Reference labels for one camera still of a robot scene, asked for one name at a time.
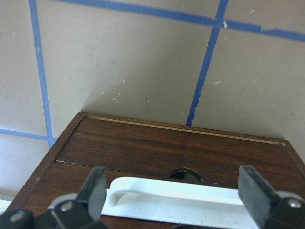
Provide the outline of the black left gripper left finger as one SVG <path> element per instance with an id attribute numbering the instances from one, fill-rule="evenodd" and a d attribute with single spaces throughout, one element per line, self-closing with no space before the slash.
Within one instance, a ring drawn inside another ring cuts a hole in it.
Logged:
<path id="1" fill-rule="evenodd" d="M 34 216 L 27 209 L 15 209 L 0 216 L 2 229 L 105 229 L 100 221 L 107 196 L 104 167 L 94 167 L 78 193 L 55 198 L 46 212 Z"/>

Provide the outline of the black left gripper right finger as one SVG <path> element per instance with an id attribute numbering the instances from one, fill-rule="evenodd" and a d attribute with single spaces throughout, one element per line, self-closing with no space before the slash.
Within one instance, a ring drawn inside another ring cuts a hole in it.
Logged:
<path id="1" fill-rule="evenodd" d="M 298 194 L 276 191 L 253 166 L 240 166 L 238 195 L 260 229 L 303 229 L 305 200 Z"/>

